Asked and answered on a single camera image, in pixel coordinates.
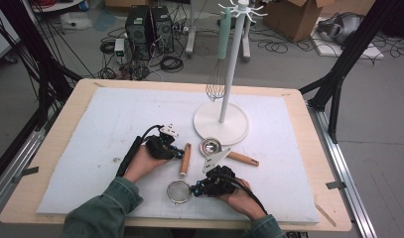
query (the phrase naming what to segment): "green sleeve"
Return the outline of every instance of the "green sleeve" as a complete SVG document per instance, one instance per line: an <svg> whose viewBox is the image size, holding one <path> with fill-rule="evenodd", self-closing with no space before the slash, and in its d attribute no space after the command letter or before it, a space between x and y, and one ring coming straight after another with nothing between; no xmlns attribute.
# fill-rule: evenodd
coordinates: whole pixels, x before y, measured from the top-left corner
<svg viewBox="0 0 404 238"><path fill-rule="evenodd" d="M102 195L67 215L62 237L122 238L126 214L142 201L133 182L117 177Z"/></svg>
<svg viewBox="0 0 404 238"><path fill-rule="evenodd" d="M286 238L273 215L267 215L254 221L245 234L245 238Z"/></svg>

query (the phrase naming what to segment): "concrete floor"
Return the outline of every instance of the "concrete floor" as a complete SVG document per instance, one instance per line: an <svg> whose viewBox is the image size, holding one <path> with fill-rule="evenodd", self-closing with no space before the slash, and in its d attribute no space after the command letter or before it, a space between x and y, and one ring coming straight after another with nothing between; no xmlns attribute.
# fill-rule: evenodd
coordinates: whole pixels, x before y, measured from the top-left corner
<svg viewBox="0 0 404 238"><path fill-rule="evenodd" d="M88 15L93 22L92 28L69 31L64 37L90 71L96 72L101 68L102 58L99 40L109 31L122 27L125 19L98 8L91 9ZM217 30L216 19L214 15L203 13L196 25ZM258 23L252 29L265 28ZM60 39L56 40L67 67L79 74L88 74ZM162 78L152 73L146 80L206 83L209 78L209 70L206 69L214 68L216 63L216 44L217 35L197 34L192 57L182 57L182 71L159 71ZM326 75L337 60L319 57L316 51L304 52L294 45L286 45L288 51L281 55L267 52L251 42L251 61L238 61L234 84L301 88ZM305 99L313 95L308 93ZM0 61L0 157L37 106L23 66ZM384 60L377 61L375 65L366 59L355 65L343 85L337 138L377 236L404 237L404 57L393 58L385 54ZM0 237L25 237L25 234L58 237L61 229L61 226L0 222ZM235 236L235 233L224 231L204 232L206 234L201 237ZM153 229L129 232L130 237L156 237L156 234L159 236ZM360 237L354 226L347 233L310 232L312 238L330 236Z"/></svg>

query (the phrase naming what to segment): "metal frame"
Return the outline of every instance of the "metal frame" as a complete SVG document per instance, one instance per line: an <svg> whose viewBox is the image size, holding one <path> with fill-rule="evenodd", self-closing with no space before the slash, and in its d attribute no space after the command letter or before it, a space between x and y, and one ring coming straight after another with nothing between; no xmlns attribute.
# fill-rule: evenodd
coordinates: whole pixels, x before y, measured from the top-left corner
<svg viewBox="0 0 404 238"><path fill-rule="evenodd" d="M0 177L0 205L21 178L23 170L29 165L30 161L38 152L48 131L50 130L54 119L57 117L55 110L50 110L48 121L41 129L33 131L25 140L16 156Z"/></svg>
<svg viewBox="0 0 404 238"><path fill-rule="evenodd" d="M314 98L309 100L309 105L318 111L324 111L326 104L332 99L328 131L334 143L337 143L337 116L343 81L374 39L380 28L393 14L395 14L395 11L399 9L400 5L403 3L404 0L375 1L357 31L347 42L346 48L337 59L337 62L331 71L321 79L300 89L302 94L316 88L319 89Z"/></svg>
<svg viewBox="0 0 404 238"><path fill-rule="evenodd" d="M329 120L326 116L326 113L321 111L314 111L312 115L316 116L317 122L320 125L320 129L324 136L328 151L332 157L333 166L337 172L338 179L339 181L344 182L344 184L346 185L343 193L345 194L347 201L349 202L350 209L356 220L359 232L364 238L376 238L377 235L375 234L374 227L371 224L371 220L369 219L369 216L365 210L365 207L359 196L359 192L356 189L355 182L350 175L349 168L347 167L344 156L341 153L340 146L333 142L331 135L329 135L329 133L327 132L329 128Z"/></svg>

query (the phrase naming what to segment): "wooden stick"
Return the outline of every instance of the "wooden stick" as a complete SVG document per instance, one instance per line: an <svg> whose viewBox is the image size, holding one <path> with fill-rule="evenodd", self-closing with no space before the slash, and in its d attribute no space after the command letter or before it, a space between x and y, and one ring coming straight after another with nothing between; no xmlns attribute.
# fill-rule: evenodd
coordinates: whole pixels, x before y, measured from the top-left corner
<svg viewBox="0 0 404 238"><path fill-rule="evenodd" d="M181 160L180 176L186 176L189 169L190 155L192 154L192 144L187 143L184 149L184 156Z"/></svg>
<svg viewBox="0 0 404 238"><path fill-rule="evenodd" d="M254 167L258 167L260 165L260 163L252 158L249 158L247 156L241 155L239 153L236 152L230 152L229 155L227 156L230 159L233 159L235 161L250 165L250 166L254 166Z"/></svg>

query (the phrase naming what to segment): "white paper sheet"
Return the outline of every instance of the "white paper sheet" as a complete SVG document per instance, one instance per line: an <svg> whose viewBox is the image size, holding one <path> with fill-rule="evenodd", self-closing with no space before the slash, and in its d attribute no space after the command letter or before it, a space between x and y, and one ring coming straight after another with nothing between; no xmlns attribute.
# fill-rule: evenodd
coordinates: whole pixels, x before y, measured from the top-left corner
<svg viewBox="0 0 404 238"><path fill-rule="evenodd" d="M248 115L250 132L232 151L254 158L258 168L231 159L220 164L250 182L257 197L278 221L318 222L319 217L300 157L285 102L280 97L230 95L230 102ZM151 126L173 123L180 133L173 145L193 145L185 180L204 179L202 141L193 117L207 103L205 93L98 88L60 158L39 213L67 214L100 195L114 179L120 162L136 136ZM181 205L168 199L168 184L179 178L181 161L171 161L138 181L145 201L130 215L195 219L247 219L225 203L191 197Z"/></svg>

